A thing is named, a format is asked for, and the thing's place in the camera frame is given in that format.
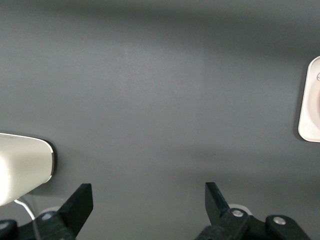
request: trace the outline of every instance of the white cable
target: white cable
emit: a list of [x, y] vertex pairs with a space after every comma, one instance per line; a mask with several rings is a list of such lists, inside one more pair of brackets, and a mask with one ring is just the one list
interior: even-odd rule
[[30, 217], [31, 217], [32, 220], [35, 220], [35, 219], [36, 219], [34, 213], [31, 211], [31, 209], [28, 207], [27, 204], [25, 204], [25, 203], [22, 202], [22, 201], [19, 201], [18, 199], [14, 200], [14, 202], [15, 202], [16, 204], [19, 204], [19, 205], [23, 206], [23, 207], [25, 208], [25, 210], [28, 212], [28, 214], [30, 215]]

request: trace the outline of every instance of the white lamp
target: white lamp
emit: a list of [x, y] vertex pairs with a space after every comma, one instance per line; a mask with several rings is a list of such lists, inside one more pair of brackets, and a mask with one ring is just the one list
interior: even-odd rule
[[54, 151], [44, 140], [0, 133], [0, 206], [52, 177]]

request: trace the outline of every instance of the black clamp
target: black clamp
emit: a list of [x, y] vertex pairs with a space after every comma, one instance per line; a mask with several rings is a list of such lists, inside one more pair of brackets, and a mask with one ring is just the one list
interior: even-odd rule
[[195, 240], [310, 240], [290, 217], [270, 215], [265, 222], [230, 208], [214, 182], [205, 184], [205, 209], [212, 226]]
[[75, 240], [93, 210], [91, 184], [82, 184], [58, 211], [48, 211], [26, 225], [0, 221], [0, 240]]

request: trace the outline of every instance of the white plastic housing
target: white plastic housing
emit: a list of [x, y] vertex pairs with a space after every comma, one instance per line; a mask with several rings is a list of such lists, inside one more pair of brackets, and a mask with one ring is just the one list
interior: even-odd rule
[[308, 67], [298, 131], [303, 139], [320, 143], [320, 56]]
[[33, 137], [0, 133], [0, 206], [50, 180], [54, 151]]

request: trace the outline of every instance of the gray wall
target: gray wall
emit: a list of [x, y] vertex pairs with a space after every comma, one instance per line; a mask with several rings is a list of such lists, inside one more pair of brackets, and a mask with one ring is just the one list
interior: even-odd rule
[[[298, 122], [320, 1], [0, 5], [0, 130], [57, 149], [38, 212], [92, 183], [78, 239], [192, 240], [205, 182], [320, 239], [320, 144]], [[29, 221], [15, 203], [0, 219]]]

